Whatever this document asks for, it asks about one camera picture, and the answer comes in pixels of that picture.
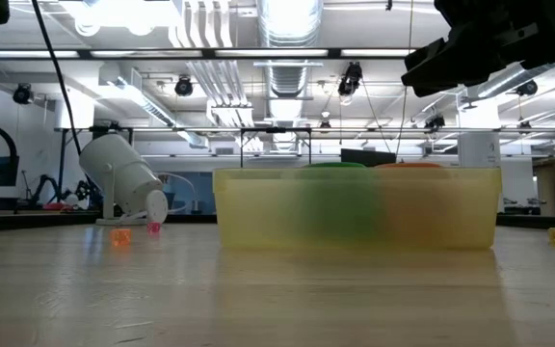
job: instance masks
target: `white stand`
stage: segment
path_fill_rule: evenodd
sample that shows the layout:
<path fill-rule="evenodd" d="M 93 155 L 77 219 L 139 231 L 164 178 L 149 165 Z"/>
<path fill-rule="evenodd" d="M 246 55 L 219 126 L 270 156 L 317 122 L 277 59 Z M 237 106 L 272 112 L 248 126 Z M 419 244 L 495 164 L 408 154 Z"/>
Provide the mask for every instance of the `white stand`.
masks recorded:
<path fill-rule="evenodd" d="M 144 226 L 146 225 L 146 220 L 125 220 L 122 221 L 115 218 L 115 171 L 113 166 L 106 164 L 104 167 L 104 213 L 103 218 L 98 219 L 95 223 L 98 226 Z"/>

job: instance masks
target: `workbench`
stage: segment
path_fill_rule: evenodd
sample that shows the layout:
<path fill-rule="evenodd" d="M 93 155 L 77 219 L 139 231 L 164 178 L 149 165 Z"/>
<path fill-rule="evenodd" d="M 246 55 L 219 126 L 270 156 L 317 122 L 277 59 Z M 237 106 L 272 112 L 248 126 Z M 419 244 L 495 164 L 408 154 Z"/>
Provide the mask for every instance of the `workbench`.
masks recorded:
<path fill-rule="evenodd" d="M 226 251 L 215 225 L 114 247 L 109 231 L 0 232 L 0 347 L 555 347 L 544 230 L 396 254 Z"/>

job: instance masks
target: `green object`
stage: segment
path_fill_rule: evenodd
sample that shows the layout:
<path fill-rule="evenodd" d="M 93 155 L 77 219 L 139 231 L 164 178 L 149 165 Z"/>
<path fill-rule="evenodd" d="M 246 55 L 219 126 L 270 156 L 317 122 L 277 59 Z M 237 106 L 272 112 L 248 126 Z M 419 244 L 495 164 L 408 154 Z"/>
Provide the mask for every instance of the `green object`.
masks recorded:
<path fill-rule="evenodd" d="M 356 163 L 321 163 L 299 171 L 310 239 L 347 245 L 376 238 L 381 211 L 371 170 Z"/>
<path fill-rule="evenodd" d="M 306 168 L 365 168 L 365 166 L 358 163 L 319 163 L 310 164 Z"/>

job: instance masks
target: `lamp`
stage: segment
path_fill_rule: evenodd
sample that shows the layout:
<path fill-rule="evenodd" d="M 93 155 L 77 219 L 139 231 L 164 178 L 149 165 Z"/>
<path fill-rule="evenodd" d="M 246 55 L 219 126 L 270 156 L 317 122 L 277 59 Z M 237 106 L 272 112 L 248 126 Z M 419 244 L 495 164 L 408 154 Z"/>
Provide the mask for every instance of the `lamp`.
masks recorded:
<path fill-rule="evenodd" d="M 149 222 L 164 223 L 168 202 L 162 182 L 148 163 L 120 135 L 104 135 L 91 141 L 81 153 L 80 166 L 104 193 L 103 219 L 99 225 L 121 224 L 115 219 L 115 202 L 127 216 L 146 211 Z M 126 224 L 144 224 L 143 220 L 126 220 Z"/>

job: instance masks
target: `orange block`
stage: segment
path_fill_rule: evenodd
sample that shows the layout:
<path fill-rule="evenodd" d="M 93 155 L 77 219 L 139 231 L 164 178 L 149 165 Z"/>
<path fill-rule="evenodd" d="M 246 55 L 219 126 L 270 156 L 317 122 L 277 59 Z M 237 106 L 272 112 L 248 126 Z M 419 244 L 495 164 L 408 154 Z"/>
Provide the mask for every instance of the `orange block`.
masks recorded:
<path fill-rule="evenodd" d="M 111 243 L 113 246 L 127 246 L 132 242 L 131 229 L 112 229 Z"/>

